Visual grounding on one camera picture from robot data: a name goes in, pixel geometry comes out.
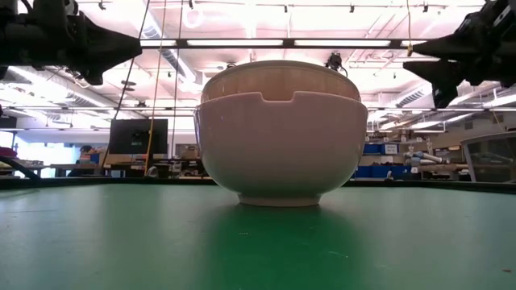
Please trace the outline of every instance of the bowl base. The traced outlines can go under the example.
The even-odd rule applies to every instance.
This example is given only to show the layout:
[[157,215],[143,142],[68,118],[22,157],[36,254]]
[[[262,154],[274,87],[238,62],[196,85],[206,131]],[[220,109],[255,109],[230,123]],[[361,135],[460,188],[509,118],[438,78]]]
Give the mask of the bowl base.
[[318,205],[321,197],[299,198],[267,198],[244,197],[239,195],[240,203],[244,205],[273,206],[273,207],[301,207]]

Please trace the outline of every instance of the white bowl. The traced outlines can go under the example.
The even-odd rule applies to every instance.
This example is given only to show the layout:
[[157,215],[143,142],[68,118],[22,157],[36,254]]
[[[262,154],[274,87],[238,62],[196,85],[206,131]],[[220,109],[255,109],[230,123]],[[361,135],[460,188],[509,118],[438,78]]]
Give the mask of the white bowl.
[[294,92],[290,101],[238,93],[195,112],[204,167],[251,205],[317,205],[362,156],[367,108],[351,98]]

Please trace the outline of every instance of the ceiling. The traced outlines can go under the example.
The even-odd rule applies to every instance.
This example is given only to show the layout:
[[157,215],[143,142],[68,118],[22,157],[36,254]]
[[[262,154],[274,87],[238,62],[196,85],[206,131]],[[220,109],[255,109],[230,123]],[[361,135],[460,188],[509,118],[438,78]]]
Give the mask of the ceiling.
[[[147,4],[145,0],[103,1],[104,9],[99,6],[99,1],[77,0],[77,2],[80,10],[97,25],[138,37]],[[425,2],[428,4],[426,12],[424,1],[409,0],[409,17],[406,0],[319,0],[318,2],[255,0],[251,2],[252,4],[244,0],[205,0],[193,1],[193,9],[189,7],[189,1],[152,0],[146,25],[153,25],[158,31],[163,31],[164,38],[171,39],[409,39],[409,27],[411,38],[429,39],[452,33],[461,24],[466,14],[478,11],[482,7],[484,0],[428,0]],[[23,12],[24,7],[20,6],[19,10]],[[199,103],[202,86],[216,73],[225,69],[228,63],[300,60],[323,65],[333,51],[332,49],[176,49],[170,53],[195,75],[194,79],[179,78],[176,81],[173,66],[157,50],[145,49],[142,55],[135,58],[135,65],[129,78],[135,85],[130,86],[131,91],[125,93],[123,106],[134,107],[138,102],[143,101],[149,106],[156,95],[156,106],[173,107],[176,104],[177,107],[191,108]],[[402,68],[404,61],[426,59],[425,56],[413,54],[409,58],[404,51],[388,49],[347,49],[339,52],[348,77],[359,88],[362,101],[366,106],[393,107],[404,97],[421,91],[424,95],[417,101],[406,104],[405,107],[433,107],[428,83]],[[123,89],[122,81],[127,78],[129,65],[128,61],[105,72],[104,84],[100,86],[91,86],[74,80],[72,75],[63,69],[47,68],[46,73],[49,75],[38,73],[40,77],[47,79],[46,82],[64,86],[69,92],[81,92],[72,100],[66,99],[68,105],[70,101],[74,101],[75,106],[86,106],[77,105],[77,102],[84,101],[88,106],[113,106],[119,102]],[[489,85],[497,89],[496,84],[483,84],[484,87]],[[16,90],[14,94],[17,96],[27,94],[29,91],[37,93],[20,98],[19,100],[23,99],[22,101],[13,101],[12,96],[0,97],[0,104],[3,106],[62,106],[63,100],[55,101],[51,96],[53,94],[51,92],[54,92],[56,87],[50,90],[42,90],[41,87],[41,79],[39,82],[34,81],[31,76],[25,76],[23,80],[17,77],[14,81],[4,80],[2,88],[9,90],[11,92],[9,95],[13,94],[13,90]],[[485,89],[483,92],[485,97],[479,101],[474,88],[468,84],[460,87],[460,95],[471,92],[473,92],[472,96],[466,97],[456,105],[481,106],[479,102],[489,102],[493,98],[492,89]],[[24,112],[27,111],[7,111],[8,114],[17,117],[23,116]],[[28,116],[38,115],[40,118],[48,118],[50,114],[42,110],[28,112],[30,113]],[[52,116],[60,114],[64,116],[62,120],[67,120],[65,112],[52,111]],[[129,112],[121,114],[121,117],[145,118],[149,114],[149,111]],[[167,111],[158,111],[157,114],[171,115]],[[108,120],[113,115],[113,112],[106,111],[90,114],[88,118],[83,116],[86,121],[80,126],[109,126]],[[427,117],[425,112],[412,111],[396,114],[372,113],[371,115],[370,126],[374,127],[376,122],[377,128],[403,118],[420,121],[423,115]],[[91,121],[97,118],[104,122]],[[447,116],[438,114],[435,117],[434,114],[429,118],[445,120]],[[183,124],[184,126],[191,125],[191,128],[194,128],[193,120],[182,122],[188,123]]]

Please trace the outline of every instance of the green tabletop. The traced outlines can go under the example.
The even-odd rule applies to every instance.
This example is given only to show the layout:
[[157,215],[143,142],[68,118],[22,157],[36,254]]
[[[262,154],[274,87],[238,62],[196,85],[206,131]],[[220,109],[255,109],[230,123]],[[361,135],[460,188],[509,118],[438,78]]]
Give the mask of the green tabletop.
[[516,196],[340,188],[278,209],[209,185],[0,191],[0,289],[514,290]]

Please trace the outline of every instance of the person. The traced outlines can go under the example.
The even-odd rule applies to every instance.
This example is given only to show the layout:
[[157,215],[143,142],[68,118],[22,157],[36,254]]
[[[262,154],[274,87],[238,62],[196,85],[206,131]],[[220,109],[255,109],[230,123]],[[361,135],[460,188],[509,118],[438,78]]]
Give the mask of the person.
[[[90,145],[85,145],[85,146],[81,147],[81,149],[80,149],[81,155],[84,155],[84,154],[90,152],[91,149],[93,149],[93,148]],[[77,160],[75,162],[75,164],[80,164],[80,163],[81,163],[80,160]],[[72,169],[72,171],[68,174],[68,177],[79,177],[79,176],[93,175],[93,174],[95,174],[94,169],[75,168],[75,169]]]

